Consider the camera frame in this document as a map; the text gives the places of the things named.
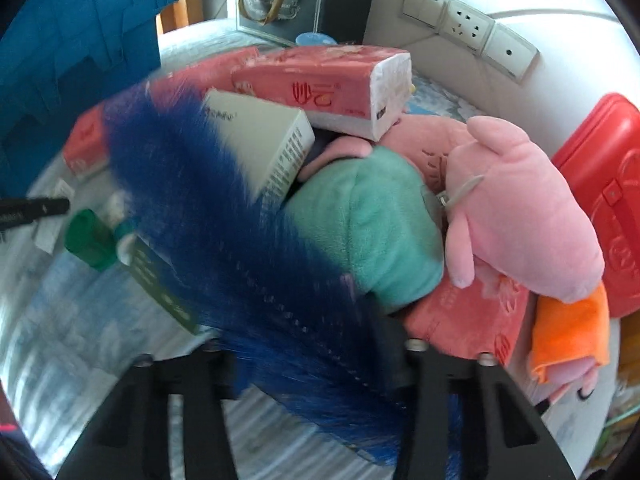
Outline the pink tissue pack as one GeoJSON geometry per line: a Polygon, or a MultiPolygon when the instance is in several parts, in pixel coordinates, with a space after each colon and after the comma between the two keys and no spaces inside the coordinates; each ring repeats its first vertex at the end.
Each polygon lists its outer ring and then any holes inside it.
{"type": "Polygon", "coordinates": [[[273,51],[232,73],[237,92],[304,110],[316,128],[378,142],[411,96],[406,50],[314,46],[273,51]]]}
{"type": "MultiPolygon", "coordinates": [[[[258,47],[245,47],[209,56],[180,70],[173,70],[167,75],[152,79],[145,87],[151,88],[155,101],[167,101],[172,90],[184,86],[198,90],[200,96],[204,96],[210,89],[232,91],[231,74],[258,54],[258,47]]],[[[92,174],[107,163],[104,107],[125,94],[123,91],[109,100],[99,102],[76,120],[62,151],[66,167],[75,176],[92,174]]]]}
{"type": "Polygon", "coordinates": [[[475,278],[457,288],[445,275],[427,296],[402,311],[408,334],[442,353],[473,359],[489,352],[510,362],[528,304],[529,290],[476,259],[475,278]]]}

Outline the blue fluffy duster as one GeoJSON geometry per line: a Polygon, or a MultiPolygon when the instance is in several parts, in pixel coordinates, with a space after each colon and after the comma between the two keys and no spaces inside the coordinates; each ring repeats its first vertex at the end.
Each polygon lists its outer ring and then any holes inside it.
{"type": "Polygon", "coordinates": [[[162,284],[218,330],[252,385],[372,462],[396,463],[408,418],[398,341],[284,212],[250,198],[200,97],[184,89],[157,106],[134,86],[103,120],[134,223],[168,263],[162,284]]]}

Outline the green printed box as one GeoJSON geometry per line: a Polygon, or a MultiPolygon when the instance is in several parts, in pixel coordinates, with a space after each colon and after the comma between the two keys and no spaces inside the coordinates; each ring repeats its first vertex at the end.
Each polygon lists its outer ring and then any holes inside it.
{"type": "Polygon", "coordinates": [[[192,310],[174,295],[160,280],[170,266],[134,233],[125,235],[117,245],[120,262],[134,280],[178,324],[192,335],[207,332],[192,310]]]}

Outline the orange-dress pig plush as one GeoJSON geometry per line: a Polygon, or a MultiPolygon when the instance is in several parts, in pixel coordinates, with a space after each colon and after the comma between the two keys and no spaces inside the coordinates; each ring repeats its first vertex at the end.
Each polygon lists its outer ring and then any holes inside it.
{"type": "Polygon", "coordinates": [[[599,370],[610,362],[608,294],[600,283],[586,298],[564,304],[540,296],[528,356],[529,375],[553,388],[548,402],[558,402],[574,385],[588,398],[599,370]]]}

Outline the green-dress pig plush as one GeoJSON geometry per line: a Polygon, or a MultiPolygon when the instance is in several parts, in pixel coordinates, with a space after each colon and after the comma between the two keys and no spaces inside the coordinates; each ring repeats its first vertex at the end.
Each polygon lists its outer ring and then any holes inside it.
{"type": "Polygon", "coordinates": [[[442,211],[401,155],[341,136],[298,175],[284,209],[299,232],[387,314],[427,296],[445,273],[442,211]]]}

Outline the pink pig plush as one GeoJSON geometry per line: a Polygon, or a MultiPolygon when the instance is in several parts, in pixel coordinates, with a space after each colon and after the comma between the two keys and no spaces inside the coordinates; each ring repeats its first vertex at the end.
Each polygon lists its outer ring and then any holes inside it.
{"type": "Polygon", "coordinates": [[[475,116],[446,167],[445,261],[452,284],[499,276],[571,304],[603,278],[596,230],[548,155],[520,127],[475,116]]]}

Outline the black pen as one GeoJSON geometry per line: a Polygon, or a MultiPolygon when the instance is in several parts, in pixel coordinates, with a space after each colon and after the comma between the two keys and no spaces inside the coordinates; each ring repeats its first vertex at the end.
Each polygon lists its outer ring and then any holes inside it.
{"type": "Polygon", "coordinates": [[[42,218],[64,216],[70,211],[68,198],[7,198],[0,202],[0,230],[28,226],[42,218]]]}

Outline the pink-face pig plush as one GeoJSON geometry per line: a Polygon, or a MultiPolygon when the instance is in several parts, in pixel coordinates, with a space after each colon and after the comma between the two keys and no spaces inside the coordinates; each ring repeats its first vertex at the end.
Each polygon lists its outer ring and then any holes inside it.
{"type": "Polygon", "coordinates": [[[428,188],[438,194],[446,186],[448,155],[454,148],[473,141],[464,122],[448,117],[402,114],[378,144],[411,162],[428,188]]]}

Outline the white cardboard box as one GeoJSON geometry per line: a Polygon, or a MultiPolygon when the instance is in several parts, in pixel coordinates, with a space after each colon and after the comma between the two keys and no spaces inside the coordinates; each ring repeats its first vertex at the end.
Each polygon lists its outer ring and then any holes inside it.
{"type": "Polygon", "coordinates": [[[300,108],[210,90],[207,117],[242,167],[250,196],[281,205],[314,145],[314,130],[300,108]]]}

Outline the red plastic suitcase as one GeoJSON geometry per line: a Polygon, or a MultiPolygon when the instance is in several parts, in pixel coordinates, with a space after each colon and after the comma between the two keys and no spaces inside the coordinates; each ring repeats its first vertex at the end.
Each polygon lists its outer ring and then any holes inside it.
{"type": "Polygon", "coordinates": [[[588,214],[605,258],[612,318],[639,309],[639,110],[609,93],[552,157],[588,214]]]}

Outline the blue plastic crate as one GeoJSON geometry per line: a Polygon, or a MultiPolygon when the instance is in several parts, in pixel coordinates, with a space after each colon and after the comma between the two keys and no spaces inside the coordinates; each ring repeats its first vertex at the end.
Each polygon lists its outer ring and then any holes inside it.
{"type": "Polygon", "coordinates": [[[26,0],[1,38],[1,194],[23,196],[77,117],[160,66],[176,0],[26,0]]]}

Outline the dark green gift bag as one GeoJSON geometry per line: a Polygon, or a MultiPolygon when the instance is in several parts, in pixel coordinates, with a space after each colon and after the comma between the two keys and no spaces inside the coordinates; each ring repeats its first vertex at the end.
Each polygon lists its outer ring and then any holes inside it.
{"type": "Polygon", "coordinates": [[[236,0],[236,26],[280,44],[318,32],[340,44],[363,42],[372,0],[236,0]]]}

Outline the white single-hole wall plate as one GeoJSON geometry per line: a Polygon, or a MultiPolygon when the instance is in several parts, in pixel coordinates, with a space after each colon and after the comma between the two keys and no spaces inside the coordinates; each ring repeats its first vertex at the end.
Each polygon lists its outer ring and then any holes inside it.
{"type": "Polygon", "coordinates": [[[490,66],[521,82],[538,56],[538,49],[512,29],[495,24],[480,57],[490,66]]]}

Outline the white wall power socket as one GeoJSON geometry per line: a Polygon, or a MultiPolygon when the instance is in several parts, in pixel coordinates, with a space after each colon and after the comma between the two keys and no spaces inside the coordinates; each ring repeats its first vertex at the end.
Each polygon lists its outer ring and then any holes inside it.
{"type": "Polygon", "coordinates": [[[461,0],[449,0],[438,33],[463,49],[479,56],[495,20],[461,0]]]}

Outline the white wall switch panel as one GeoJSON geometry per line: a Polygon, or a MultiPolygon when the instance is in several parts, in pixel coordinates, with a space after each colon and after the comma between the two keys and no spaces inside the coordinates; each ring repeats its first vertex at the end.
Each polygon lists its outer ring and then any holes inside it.
{"type": "Polygon", "coordinates": [[[438,29],[449,0],[404,0],[401,15],[411,21],[438,29]]]}

